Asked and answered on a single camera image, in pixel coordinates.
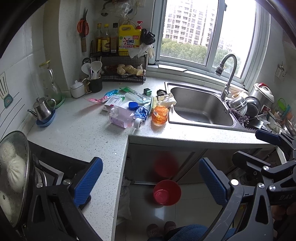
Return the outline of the clear purple liquid bottle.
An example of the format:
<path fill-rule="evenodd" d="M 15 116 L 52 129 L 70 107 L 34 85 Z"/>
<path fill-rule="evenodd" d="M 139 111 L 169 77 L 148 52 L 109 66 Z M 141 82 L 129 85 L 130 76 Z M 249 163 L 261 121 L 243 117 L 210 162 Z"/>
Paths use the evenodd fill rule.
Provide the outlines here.
<path fill-rule="evenodd" d="M 121 128 L 140 129 L 142 126 L 141 118 L 138 118 L 132 111 L 120 106 L 114 106 L 108 114 L 110 122 Z"/>

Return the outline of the pink blue plastic wrapper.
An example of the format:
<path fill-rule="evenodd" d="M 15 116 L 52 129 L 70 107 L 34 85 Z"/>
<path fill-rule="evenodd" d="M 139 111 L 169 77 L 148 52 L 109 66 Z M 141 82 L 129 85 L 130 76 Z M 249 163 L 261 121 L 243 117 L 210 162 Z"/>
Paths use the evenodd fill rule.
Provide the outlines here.
<path fill-rule="evenodd" d="M 104 95 L 104 97 L 102 97 L 100 99 L 89 98 L 89 99 L 87 99 L 87 101 L 88 102 L 95 103 L 95 104 L 105 103 L 105 102 L 107 102 L 115 94 L 118 94 L 118 89 L 114 89 L 114 90 L 111 90 L 111 91 L 107 92 Z"/>

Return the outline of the white medicine box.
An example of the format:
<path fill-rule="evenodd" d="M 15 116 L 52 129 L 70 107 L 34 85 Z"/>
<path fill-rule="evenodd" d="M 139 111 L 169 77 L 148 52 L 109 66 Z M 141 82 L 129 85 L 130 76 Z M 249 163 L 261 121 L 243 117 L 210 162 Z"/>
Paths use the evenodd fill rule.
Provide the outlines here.
<path fill-rule="evenodd" d="M 109 111 L 114 106 L 120 106 L 125 100 L 125 95 L 115 94 L 110 97 L 110 99 L 104 104 L 104 110 Z"/>

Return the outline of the blue tissue pack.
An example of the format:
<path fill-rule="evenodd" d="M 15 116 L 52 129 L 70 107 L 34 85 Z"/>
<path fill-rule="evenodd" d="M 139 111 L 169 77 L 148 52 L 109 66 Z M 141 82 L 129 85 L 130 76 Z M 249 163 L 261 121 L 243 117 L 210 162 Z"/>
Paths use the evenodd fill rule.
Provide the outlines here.
<path fill-rule="evenodd" d="M 140 118 L 142 121 L 146 121 L 149 116 L 149 111 L 145 107 L 139 105 L 134 114 L 137 118 Z"/>

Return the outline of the blue round lid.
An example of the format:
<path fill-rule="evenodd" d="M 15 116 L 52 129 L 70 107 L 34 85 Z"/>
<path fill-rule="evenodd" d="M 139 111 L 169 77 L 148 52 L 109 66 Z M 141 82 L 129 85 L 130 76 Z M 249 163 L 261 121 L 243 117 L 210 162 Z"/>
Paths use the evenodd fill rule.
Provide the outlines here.
<path fill-rule="evenodd" d="M 138 109 L 139 105 L 135 101 L 131 101 L 128 103 L 128 109 L 131 111 L 136 111 Z"/>

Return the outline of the orange plastic jar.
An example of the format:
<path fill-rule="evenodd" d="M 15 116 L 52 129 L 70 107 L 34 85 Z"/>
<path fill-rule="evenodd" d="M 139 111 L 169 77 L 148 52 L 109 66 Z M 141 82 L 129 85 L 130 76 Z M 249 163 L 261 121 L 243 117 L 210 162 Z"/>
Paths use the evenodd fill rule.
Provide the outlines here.
<path fill-rule="evenodd" d="M 157 105 L 152 112 L 152 123 L 156 126 L 163 126 L 168 120 L 169 110 L 163 105 Z"/>

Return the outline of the cream glove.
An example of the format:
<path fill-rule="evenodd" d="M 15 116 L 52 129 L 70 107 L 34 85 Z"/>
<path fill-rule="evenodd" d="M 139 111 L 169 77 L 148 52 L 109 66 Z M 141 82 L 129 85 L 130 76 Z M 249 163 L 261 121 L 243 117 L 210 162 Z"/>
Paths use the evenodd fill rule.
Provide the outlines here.
<path fill-rule="evenodd" d="M 166 95 L 158 96 L 157 105 L 159 106 L 165 106 L 167 108 L 170 108 L 171 105 L 176 105 L 177 101 L 175 100 L 175 97 L 172 93 L 168 93 Z"/>

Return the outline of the green toothbrush blister pack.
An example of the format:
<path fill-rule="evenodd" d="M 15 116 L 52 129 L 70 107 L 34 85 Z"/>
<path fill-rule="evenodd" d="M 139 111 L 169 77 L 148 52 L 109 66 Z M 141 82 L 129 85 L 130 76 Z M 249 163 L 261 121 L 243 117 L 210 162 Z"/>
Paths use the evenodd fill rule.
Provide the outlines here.
<path fill-rule="evenodd" d="M 120 91 L 124 93 L 124 95 L 130 99 L 133 100 L 134 102 L 137 102 L 139 105 L 145 105 L 151 103 L 151 98 L 147 97 L 136 90 L 133 90 L 132 88 L 126 86 L 126 87 L 121 87 Z"/>

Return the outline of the teal scrub brush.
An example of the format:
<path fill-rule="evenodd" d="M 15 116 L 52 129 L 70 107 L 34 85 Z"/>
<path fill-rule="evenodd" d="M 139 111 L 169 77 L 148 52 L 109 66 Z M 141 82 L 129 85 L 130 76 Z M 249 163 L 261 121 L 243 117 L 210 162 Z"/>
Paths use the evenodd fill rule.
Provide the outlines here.
<path fill-rule="evenodd" d="M 151 99 L 151 104 L 150 104 L 150 107 L 149 107 L 149 115 L 151 115 L 153 109 L 156 107 L 157 105 L 157 97 L 156 96 L 152 96 L 152 99 Z"/>

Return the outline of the red plastic trash bucket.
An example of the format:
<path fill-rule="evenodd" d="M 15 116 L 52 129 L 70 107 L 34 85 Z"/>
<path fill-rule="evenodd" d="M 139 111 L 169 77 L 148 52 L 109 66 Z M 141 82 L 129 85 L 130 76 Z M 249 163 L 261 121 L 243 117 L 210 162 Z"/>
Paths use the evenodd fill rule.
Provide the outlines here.
<path fill-rule="evenodd" d="M 172 180 L 163 180 L 153 189 L 153 197 L 156 203 L 163 206 L 176 204 L 182 195 L 180 186 Z"/>

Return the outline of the steel wool scrubber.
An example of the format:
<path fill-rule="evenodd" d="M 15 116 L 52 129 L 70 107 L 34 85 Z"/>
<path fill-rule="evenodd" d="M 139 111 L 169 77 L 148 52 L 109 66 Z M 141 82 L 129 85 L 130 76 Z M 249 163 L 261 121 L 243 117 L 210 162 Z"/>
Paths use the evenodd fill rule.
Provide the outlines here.
<path fill-rule="evenodd" d="M 228 110 L 229 113 L 233 114 L 236 120 L 241 124 L 244 125 L 245 123 L 249 122 L 248 116 L 242 114 L 240 111 L 230 108 Z"/>

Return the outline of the white rice cooker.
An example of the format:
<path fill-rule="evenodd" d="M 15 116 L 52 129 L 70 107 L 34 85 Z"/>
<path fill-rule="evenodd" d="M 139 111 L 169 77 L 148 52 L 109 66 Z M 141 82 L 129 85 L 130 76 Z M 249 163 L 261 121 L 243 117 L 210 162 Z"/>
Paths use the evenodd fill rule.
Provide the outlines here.
<path fill-rule="evenodd" d="M 274 103 L 274 95 L 265 83 L 255 83 L 252 91 L 250 92 L 250 96 L 257 98 L 261 107 L 266 106 L 270 108 Z"/>

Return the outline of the person blue trouser legs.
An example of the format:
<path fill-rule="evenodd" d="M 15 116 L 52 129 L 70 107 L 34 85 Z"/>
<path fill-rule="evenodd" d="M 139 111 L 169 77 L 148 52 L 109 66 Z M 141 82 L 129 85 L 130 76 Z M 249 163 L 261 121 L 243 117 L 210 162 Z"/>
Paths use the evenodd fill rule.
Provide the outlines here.
<path fill-rule="evenodd" d="M 162 237 L 148 238 L 148 240 L 200 240 L 207 230 L 206 226 L 198 224 L 177 227 L 168 233 L 164 233 L 163 228 Z"/>

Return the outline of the right pink slipper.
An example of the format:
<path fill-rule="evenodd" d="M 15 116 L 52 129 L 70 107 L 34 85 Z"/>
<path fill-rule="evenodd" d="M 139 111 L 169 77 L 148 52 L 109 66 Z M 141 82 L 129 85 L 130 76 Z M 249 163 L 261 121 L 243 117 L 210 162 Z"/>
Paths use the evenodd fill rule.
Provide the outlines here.
<path fill-rule="evenodd" d="M 164 233 L 168 233 L 176 228 L 177 228 L 177 226 L 176 226 L 175 222 L 167 221 L 164 225 Z"/>

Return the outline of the pink slipper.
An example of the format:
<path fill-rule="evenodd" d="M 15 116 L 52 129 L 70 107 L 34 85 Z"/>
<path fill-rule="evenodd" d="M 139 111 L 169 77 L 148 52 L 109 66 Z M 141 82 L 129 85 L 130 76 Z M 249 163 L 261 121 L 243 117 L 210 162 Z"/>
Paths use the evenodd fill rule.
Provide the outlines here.
<path fill-rule="evenodd" d="M 154 223 L 147 226 L 146 232 L 148 238 L 160 238 L 163 236 L 159 226 Z"/>
<path fill-rule="evenodd" d="M 175 222 L 167 221 L 164 225 L 164 233 L 168 233 L 176 228 L 177 228 L 177 226 L 176 226 Z"/>

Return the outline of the blue saucer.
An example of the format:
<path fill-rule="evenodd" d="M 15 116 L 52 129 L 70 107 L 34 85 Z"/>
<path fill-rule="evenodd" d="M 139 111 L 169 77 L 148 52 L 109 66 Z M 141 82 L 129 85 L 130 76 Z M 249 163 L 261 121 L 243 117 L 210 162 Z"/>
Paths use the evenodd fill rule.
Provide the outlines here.
<path fill-rule="evenodd" d="M 52 115 L 46 119 L 46 122 L 36 120 L 36 125 L 39 127 L 49 126 L 53 122 L 55 116 L 56 116 L 56 110 L 53 110 Z"/>

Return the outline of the stainless steel sink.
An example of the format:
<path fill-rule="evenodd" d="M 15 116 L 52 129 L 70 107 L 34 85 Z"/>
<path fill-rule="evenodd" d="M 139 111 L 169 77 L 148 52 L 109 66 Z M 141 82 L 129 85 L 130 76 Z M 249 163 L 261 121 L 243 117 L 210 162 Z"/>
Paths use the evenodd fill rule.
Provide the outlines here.
<path fill-rule="evenodd" d="M 170 107 L 170 123 L 255 132 L 255 129 L 246 128 L 236 120 L 213 89 L 182 82 L 165 82 L 165 88 L 177 102 Z"/>

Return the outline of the green tray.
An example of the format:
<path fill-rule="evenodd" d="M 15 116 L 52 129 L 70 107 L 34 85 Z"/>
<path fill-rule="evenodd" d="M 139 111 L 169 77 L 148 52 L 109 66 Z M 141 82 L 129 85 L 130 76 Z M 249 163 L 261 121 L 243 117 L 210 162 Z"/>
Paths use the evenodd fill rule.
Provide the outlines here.
<path fill-rule="evenodd" d="M 62 95 L 62 100 L 55 106 L 55 109 L 58 109 L 65 101 L 65 95 Z"/>

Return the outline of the left pink slipper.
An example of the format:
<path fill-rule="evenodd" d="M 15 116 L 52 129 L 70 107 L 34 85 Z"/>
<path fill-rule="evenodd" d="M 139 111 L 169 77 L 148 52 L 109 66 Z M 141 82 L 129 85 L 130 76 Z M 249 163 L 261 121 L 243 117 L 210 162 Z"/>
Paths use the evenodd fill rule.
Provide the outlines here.
<path fill-rule="evenodd" d="M 154 223 L 147 226 L 146 232 L 148 238 L 160 238 L 163 236 L 159 226 Z"/>

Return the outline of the glass pot lid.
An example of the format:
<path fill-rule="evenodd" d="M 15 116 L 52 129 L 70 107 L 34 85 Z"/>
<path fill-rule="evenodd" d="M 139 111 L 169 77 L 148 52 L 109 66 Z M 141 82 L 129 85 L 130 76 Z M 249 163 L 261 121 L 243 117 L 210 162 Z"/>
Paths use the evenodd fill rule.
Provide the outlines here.
<path fill-rule="evenodd" d="M 15 227 L 21 218 L 28 185 L 29 143 L 20 131 L 1 140 L 1 209 Z"/>

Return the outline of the small steel teapot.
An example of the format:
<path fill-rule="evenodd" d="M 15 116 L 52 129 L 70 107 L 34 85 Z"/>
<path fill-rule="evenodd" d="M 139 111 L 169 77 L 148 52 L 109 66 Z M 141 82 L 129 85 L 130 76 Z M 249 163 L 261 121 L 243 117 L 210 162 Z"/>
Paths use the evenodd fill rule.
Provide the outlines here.
<path fill-rule="evenodd" d="M 39 121 L 46 122 L 46 119 L 52 115 L 52 111 L 55 109 L 55 99 L 46 99 L 45 97 L 38 97 L 33 104 L 33 109 L 27 109 L 27 112 Z"/>

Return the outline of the white ceramic sugar pot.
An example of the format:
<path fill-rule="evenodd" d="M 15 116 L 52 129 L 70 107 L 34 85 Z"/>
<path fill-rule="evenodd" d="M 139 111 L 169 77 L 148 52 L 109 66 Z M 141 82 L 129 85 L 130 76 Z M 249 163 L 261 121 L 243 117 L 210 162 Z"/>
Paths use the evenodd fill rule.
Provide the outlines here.
<path fill-rule="evenodd" d="M 85 85 L 83 82 L 75 80 L 70 87 L 70 92 L 73 98 L 80 98 L 86 94 Z"/>

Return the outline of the dark green utensil mug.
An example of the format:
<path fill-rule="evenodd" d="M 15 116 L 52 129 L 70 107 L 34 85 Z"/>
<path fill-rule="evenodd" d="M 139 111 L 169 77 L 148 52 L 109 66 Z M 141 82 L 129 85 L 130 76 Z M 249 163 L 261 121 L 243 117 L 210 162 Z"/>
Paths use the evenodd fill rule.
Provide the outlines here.
<path fill-rule="evenodd" d="M 87 93 L 97 93 L 102 90 L 102 79 L 101 77 L 93 80 L 89 80 L 86 83 L 86 92 Z"/>

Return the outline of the glass carafe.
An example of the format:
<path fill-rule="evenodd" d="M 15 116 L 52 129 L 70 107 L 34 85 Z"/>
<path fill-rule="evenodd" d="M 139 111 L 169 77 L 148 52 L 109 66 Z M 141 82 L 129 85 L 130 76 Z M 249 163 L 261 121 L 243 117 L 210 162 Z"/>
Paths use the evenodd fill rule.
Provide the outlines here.
<path fill-rule="evenodd" d="M 50 60 L 47 60 L 39 65 L 40 76 L 43 80 L 44 94 L 49 99 L 53 98 L 58 104 L 62 100 L 62 92 L 60 87 L 55 82 L 53 69 L 50 67 Z"/>

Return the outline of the black green power adapter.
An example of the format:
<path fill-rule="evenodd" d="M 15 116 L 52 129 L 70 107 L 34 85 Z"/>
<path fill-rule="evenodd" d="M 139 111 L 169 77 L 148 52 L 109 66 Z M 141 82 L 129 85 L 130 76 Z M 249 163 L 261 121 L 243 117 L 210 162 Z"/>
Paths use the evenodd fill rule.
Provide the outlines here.
<path fill-rule="evenodd" d="M 149 88 L 145 88 L 144 89 L 144 95 L 151 96 L 152 95 L 152 91 Z"/>

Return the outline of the grey dish rag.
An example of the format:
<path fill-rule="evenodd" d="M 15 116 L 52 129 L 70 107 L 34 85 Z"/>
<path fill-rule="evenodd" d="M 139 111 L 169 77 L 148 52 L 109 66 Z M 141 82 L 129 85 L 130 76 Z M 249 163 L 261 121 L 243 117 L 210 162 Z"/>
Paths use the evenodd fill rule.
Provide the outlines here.
<path fill-rule="evenodd" d="M 165 96 L 165 95 L 167 95 L 167 92 L 165 90 L 161 90 L 161 89 L 157 90 L 157 96 Z"/>

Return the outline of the white rice spoon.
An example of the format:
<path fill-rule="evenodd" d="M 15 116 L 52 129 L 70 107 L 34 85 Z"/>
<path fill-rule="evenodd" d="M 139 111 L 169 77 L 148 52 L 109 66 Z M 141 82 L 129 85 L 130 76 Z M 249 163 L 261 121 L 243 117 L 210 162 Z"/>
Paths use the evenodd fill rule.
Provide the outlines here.
<path fill-rule="evenodd" d="M 98 79 L 99 78 L 99 72 L 100 72 L 100 69 L 101 68 L 102 68 L 101 61 L 93 61 L 91 63 L 91 69 L 93 71 L 93 73 L 92 73 L 92 79 Z"/>

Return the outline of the ginger root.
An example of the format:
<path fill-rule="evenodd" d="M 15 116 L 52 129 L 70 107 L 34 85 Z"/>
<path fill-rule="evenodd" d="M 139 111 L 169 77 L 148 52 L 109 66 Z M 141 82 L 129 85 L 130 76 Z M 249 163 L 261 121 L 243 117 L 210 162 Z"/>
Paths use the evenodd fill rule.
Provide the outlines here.
<path fill-rule="evenodd" d="M 116 68 L 116 72 L 119 75 L 135 75 L 135 76 L 143 76 L 144 75 L 144 69 L 142 66 L 138 66 L 138 68 L 134 68 L 132 65 L 124 65 L 119 64 Z"/>

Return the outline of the dark oil bottle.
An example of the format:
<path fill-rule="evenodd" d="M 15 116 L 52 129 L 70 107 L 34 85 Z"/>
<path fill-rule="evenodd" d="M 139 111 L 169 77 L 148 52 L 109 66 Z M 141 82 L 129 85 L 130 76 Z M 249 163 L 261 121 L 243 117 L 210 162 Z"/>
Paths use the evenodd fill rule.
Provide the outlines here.
<path fill-rule="evenodd" d="M 95 53 L 101 52 L 101 41 L 102 41 L 101 23 L 98 23 L 97 30 L 95 33 Z"/>

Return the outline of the amber sauce bottle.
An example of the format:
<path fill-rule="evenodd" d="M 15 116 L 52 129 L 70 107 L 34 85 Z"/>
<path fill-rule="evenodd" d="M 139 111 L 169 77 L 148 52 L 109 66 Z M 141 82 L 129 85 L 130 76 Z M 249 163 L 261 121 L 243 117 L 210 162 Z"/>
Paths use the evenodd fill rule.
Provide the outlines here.
<path fill-rule="evenodd" d="M 102 52 L 110 52 L 110 33 L 109 33 L 109 25 L 104 25 L 104 32 L 102 37 Z"/>

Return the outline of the dark soy sauce bottle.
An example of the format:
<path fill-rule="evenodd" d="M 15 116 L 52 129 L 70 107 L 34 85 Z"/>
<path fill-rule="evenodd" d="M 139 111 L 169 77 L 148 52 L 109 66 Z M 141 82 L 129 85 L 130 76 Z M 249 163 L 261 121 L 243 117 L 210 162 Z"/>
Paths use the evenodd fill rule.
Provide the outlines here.
<path fill-rule="evenodd" d="M 110 37 L 110 52 L 116 54 L 118 50 L 118 23 L 113 23 Z"/>

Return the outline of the yellow detergent jug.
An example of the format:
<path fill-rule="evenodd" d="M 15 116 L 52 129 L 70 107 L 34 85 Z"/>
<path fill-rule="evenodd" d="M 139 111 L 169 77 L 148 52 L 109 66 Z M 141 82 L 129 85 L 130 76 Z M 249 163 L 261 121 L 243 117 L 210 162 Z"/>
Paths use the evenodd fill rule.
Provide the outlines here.
<path fill-rule="evenodd" d="M 141 44 L 142 29 L 133 25 L 121 25 L 118 28 L 118 54 L 126 56 L 130 49 L 138 48 Z"/>

